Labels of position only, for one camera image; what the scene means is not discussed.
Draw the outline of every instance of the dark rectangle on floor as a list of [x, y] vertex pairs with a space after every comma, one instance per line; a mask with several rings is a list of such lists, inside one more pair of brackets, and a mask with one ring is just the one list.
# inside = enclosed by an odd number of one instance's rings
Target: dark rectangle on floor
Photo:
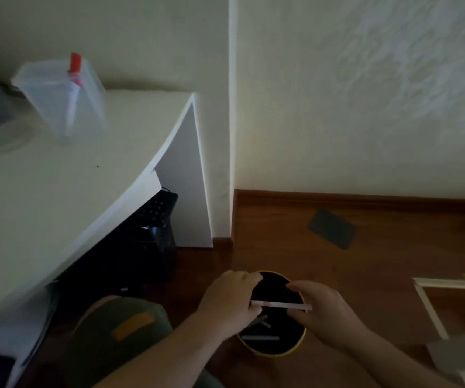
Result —
[[315, 214], [308, 228], [342, 249], [349, 248], [356, 230], [356, 226], [325, 209]]

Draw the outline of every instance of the forearm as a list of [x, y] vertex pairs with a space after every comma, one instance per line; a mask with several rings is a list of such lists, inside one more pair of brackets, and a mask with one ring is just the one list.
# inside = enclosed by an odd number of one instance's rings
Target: forearm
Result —
[[221, 344], [219, 333], [197, 314], [171, 335], [121, 366], [94, 388], [191, 387]]
[[373, 332], [360, 338], [349, 352], [384, 388], [458, 388]]

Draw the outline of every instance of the white frame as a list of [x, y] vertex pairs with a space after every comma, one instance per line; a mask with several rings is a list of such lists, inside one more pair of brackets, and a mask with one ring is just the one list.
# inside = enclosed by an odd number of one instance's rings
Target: white frame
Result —
[[[414, 280], [414, 287], [416, 288], [419, 298], [423, 302], [426, 312], [430, 316], [430, 319], [432, 320], [432, 323], [434, 324], [437, 333], [439, 333], [441, 339], [449, 339], [450, 337], [448, 336], [446, 328], [443, 326], [443, 323], [441, 322], [441, 319], [439, 319], [439, 316], [437, 316], [437, 313], [423, 288], [436, 287], [441, 289], [465, 289], [465, 280], [428, 278], [412, 278], [412, 280]], [[463, 379], [465, 384], [465, 371], [459, 371], [459, 374], [461, 375], [461, 378]]]

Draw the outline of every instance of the textured wall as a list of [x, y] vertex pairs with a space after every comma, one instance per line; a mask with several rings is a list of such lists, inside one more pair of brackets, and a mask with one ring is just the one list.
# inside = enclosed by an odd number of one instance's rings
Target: textured wall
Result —
[[78, 51], [109, 88], [196, 91], [213, 235], [230, 234], [228, 0], [0, 0], [0, 79]]
[[465, 0], [239, 0], [236, 187], [465, 198]]

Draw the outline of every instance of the left hand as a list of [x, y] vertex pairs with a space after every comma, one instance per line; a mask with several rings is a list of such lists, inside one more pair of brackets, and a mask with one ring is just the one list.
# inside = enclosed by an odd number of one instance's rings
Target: left hand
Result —
[[222, 340], [237, 334], [261, 313], [261, 306], [250, 306], [250, 297], [262, 279], [259, 272], [224, 272], [206, 290], [195, 314], [211, 324]]

